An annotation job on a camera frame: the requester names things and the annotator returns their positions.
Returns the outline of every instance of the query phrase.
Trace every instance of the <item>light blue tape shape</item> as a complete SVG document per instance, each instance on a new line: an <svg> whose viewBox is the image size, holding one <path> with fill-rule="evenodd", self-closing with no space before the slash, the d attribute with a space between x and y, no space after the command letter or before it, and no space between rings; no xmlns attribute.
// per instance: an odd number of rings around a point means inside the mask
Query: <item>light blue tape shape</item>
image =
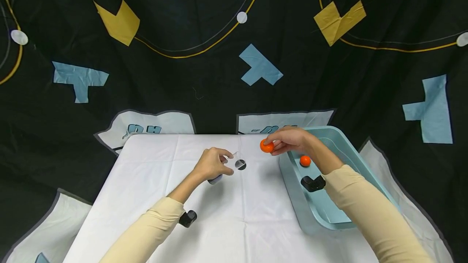
<svg viewBox="0 0 468 263"><path fill-rule="evenodd" d="M88 103L87 88L104 86L109 76L108 73L90 68L58 62L52 62L52 64L55 66L54 82L72 84L75 90L75 103Z"/></svg>
<svg viewBox="0 0 468 263"><path fill-rule="evenodd" d="M403 105L406 121L421 121L424 143L453 143L446 83L447 75L423 79L426 100Z"/></svg>
<svg viewBox="0 0 468 263"><path fill-rule="evenodd" d="M36 262L35 263L49 263L49 260L44 256L44 254L39 254L37 255Z"/></svg>
<svg viewBox="0 0 468 263"><path fill-rule="evenodd" d="M239 57L250 65L249 71L241 78L248 85L253 85L260 78L264 78L271 85L274 85L280 78L281 73L265 56L262 55L254 45L250 44Z"/></svg>

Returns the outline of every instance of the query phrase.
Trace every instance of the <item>white tablecloth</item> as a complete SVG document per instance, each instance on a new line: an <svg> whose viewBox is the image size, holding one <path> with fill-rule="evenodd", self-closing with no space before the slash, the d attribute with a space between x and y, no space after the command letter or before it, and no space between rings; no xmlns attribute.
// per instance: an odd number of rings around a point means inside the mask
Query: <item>white tablecloth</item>
<svg viewBox="0 0 468 263"><path fill-rule="evenodd" d="M198 187L185 204L198 219L175 230L151 263L376 263L357 229L307 236L263 135L136 135L125 144L64 263L97 263L114 241L192 170L205 148L240 151L244 171Z"/></svg>

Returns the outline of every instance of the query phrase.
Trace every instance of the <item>beige sleeve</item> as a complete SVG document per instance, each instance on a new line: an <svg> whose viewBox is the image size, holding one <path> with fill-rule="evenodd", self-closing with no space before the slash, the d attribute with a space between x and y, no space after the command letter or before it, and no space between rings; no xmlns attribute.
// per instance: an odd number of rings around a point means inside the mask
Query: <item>beige sleeve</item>
<svg viewBox="0 0 468 263"><path fill-rule="evenodd" d="M397 208L348 165L323 175L325 190L357 225L380 263L432 263Z"/></svg>
<svg viewBox="0 0 468 263"><path fill-rule="evenodd" d="M170 235L184 205L164 197L120 235L99 263L145 263Z"/></svg>

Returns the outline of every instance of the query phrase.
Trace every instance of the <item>white dot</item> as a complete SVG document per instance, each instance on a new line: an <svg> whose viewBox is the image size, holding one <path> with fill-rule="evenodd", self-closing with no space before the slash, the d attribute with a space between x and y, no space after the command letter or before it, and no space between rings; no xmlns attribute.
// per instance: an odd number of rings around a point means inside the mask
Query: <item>white dot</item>
<svg viewBox="0 0 468 263"><path fill-rule="evenodd" d="M21 30L12 30L10 35L16 44L19 44L19 45L28 44L28 36Z"/></svg>
<svg viewBox="0 0 468 263"><path fill-rule="evenodd" d="M240 24L243 24L247 21L247 14L243 11L241 11L240 13L237 14L237 21L240 23Z"/></svg>
<svg viewBox="0 0 468 263"><path fill-rule="evenodd" d="M459 35L457 38L457 45L459 47L463 47L468 44L468 32L464 32L463 34Z"/></svg>

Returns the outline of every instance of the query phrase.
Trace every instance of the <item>light blue tray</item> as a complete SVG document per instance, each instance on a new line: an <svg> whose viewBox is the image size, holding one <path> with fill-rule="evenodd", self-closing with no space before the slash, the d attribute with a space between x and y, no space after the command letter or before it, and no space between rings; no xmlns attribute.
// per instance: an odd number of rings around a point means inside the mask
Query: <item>light blue tray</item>
<svg viewBox="0 0 468 263"><path fill-rule="evenodd" d="M320 139L342 162L360 173L398 208L398 204L372 174L366 162L341 130L333 126L304 129ZM304 176L315 179L320 176L320 171L313 162L308 168L302 167L299 165L299 158L301 158L301 154L297 152L283 153L279 159L279 168L301 229L308 235L313 235L322 227L330 230L356 227L348 216L336 207L325 190L310 193L304 189L301 185L301 179Z"/></svg>

